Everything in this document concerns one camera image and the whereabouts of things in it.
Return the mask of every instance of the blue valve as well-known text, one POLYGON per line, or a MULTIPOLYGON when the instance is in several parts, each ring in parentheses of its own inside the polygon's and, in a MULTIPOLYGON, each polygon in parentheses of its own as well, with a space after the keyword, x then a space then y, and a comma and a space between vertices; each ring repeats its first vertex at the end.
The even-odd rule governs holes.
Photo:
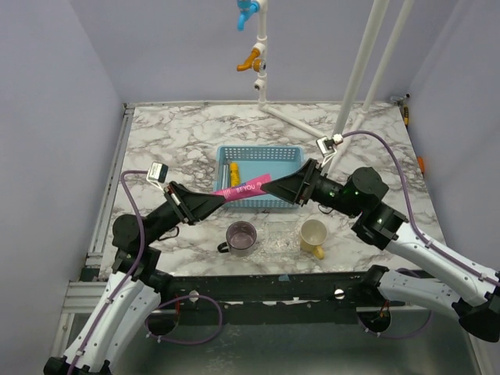
POLYGON ((258 2, 251 2, 249 0, 237 0, 237 6, 240 8, 240 18, 237 20, 237 29, 243 31, 245 22, 250 20, 253 13, 260 10, 258 2))

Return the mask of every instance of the mug handle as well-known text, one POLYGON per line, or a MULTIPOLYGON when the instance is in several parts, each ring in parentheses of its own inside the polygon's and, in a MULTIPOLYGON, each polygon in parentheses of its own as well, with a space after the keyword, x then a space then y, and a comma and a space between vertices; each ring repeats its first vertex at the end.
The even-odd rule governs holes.
POLYGON ((217 250, 222 254, 224 252, 229 252, 229 246, 227 245, 227 242, 223 242, 219 246, 217 246, 217 250))
POLYGON ((314 250, 312 250, 312 254, 317 257, 319 260, 325 257, 325 252, 321 246, 316 246, 314 250))

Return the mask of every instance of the mug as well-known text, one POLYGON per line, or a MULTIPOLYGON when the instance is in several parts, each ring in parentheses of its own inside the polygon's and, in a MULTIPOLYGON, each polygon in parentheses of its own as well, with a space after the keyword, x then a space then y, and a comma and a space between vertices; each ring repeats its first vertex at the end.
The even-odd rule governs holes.
POLYGON ((247 256, 254 252, 257 230, 246 221, 232 223, 226 231, 226 242, 217 246, 219 252, 230 252, 235 256, 247 256))
POLYGON ((328 229, 319 220, 307 220, 300 228, 300 248, 311 252, 318 259, 323 259, 325 253, 321 245, 328 236, 328 229))

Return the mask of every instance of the wall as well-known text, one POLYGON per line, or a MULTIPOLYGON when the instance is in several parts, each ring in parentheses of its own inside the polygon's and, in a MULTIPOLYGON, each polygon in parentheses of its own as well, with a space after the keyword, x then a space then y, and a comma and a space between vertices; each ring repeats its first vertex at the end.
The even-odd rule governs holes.
POLYGON ((0 373, 41 373, 123 107, 67 0, 1 0, 0 373))
POLYGON ((446 241, 500 270, 498 40, 500 3, 460 2, 412 83, 409 129, 446 241))
MULTIPOLYGON (((125 102, 255 99, 237 73, 257 17, 236 30, 235 0, 70 0, 125 102)), ((269 98, 342 100, 373 0, 270 0, 269 98)), ((403 1, 389 5, 359 92, 363 99, 403 1)), ((456 0, 417 0, 377 97, 405 94, 456 0)))

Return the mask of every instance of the marble tabletop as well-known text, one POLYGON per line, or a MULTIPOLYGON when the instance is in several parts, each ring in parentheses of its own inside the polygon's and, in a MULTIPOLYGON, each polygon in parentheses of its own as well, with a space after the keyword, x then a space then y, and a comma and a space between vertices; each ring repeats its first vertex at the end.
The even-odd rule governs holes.
MULTIPOLYGON (((340 110, 339 104, 273 105, 313 127, 331 132, 340 110)), ((361 109, 355 105, 345 128, 361 109)), ((402 163, 416 221, 427 234, 443 241, 434 208, 418 167, 413 147, 397 107, 375 103, 363 129, 382 136, 402 163)), ((123 170, 147 170, 152 162, 169 166, 167 180, 175 180, 192 191, 209 193, 215 178, 216 150, 220 145, 298 145, 305 159, 320 159, 315 138, 292 125, 259 111, 257 105, 187 105, 137 107, 128 138, 123 170)), ((390 156, 374 138, 356 136, 330 177, 344 183, 360 166, 372 166, 389 185, 384 201, 407 213, 401 182, 390 156)), ((141 215, 165 202, 161 191, 148 184, 144 176, 130 177, 129 186, 141 215)), ((114 202, 111 223, 132 209, 121 187, 114 202)), ((412 263, 362 243, 350 230, 355 220, 333 212, 322 214, 310 201, 299 209, 262 210, 219 209, 196 226, 180 226, 176 238, 152 244, 162 252, 158 270, 183 276, 235 275, 262 273, 313 273, 367 270, 373 264, 417 268, 412 263), (318 260, 298 248, 298 229, 308 219, 325 223, 330 232, 324 244, 325 259, 318 260), (259 246, 246 258, 220 254, 225 231, 234 221, 245 220, 258 231, 259 246)), ((106 235, 101 277, 111 273, 116 248, 111 244, 111 225, 106 235)))

